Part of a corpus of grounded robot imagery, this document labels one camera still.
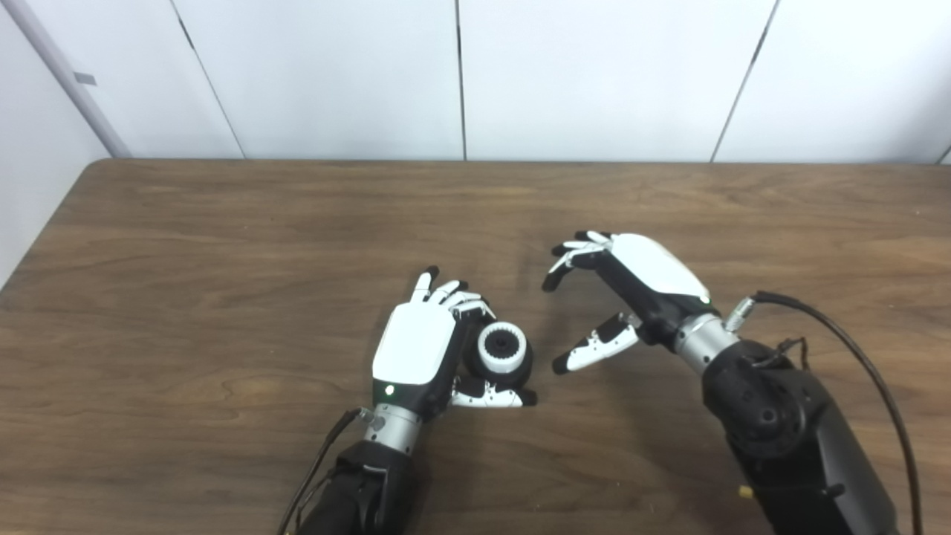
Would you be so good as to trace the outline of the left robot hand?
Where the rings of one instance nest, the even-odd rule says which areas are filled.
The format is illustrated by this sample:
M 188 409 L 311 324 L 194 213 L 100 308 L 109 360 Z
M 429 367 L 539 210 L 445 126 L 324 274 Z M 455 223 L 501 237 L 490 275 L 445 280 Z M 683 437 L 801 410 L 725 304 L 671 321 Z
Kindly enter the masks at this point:
M 521 328 L 497 318 L 462 280 L 435 287 L 437 265 L 391 312 L 371 362 L 371 399 L 429 422 L 449 406 L 536 406 L 527 386 L 533 349 Z

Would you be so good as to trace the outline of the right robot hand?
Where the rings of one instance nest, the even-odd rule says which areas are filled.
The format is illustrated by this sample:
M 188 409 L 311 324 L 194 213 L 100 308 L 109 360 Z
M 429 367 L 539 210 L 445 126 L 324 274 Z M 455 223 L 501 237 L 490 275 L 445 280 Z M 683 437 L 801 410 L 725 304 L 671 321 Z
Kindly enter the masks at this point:
M 614 313 L 554 359 L 551 368 L 559 375 L 616 356 L 635 343 L 676 353 L 676 346 L 686 341 L 690 321 L 718 316 L 699 278 L 645 235 L 580 231 L 551 254 L 557 261 L 544 278 L 544 292 L 556 291 L 571 271 L 592 270 L 631 309 Z

